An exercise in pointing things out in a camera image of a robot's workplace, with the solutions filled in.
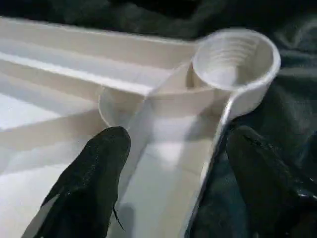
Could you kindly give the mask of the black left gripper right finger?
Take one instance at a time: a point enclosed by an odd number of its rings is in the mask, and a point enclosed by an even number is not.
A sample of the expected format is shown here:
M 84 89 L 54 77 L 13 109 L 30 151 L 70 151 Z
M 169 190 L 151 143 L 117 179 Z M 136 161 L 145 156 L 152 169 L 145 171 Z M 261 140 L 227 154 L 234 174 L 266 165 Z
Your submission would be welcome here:
M 229 135 L 226 153 L 251 228 L 260 237 L 317 236 L 316 182 L 246 126 Z

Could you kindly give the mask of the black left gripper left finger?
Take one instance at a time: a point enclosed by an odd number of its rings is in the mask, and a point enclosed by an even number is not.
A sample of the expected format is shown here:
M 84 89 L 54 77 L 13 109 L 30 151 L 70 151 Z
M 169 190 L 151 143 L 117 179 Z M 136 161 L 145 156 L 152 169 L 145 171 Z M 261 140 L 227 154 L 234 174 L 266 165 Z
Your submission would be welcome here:
M 105 238 L 130 147 L 130 136 L 121 126 L 90 139 L 61 173 L 22 236 Z

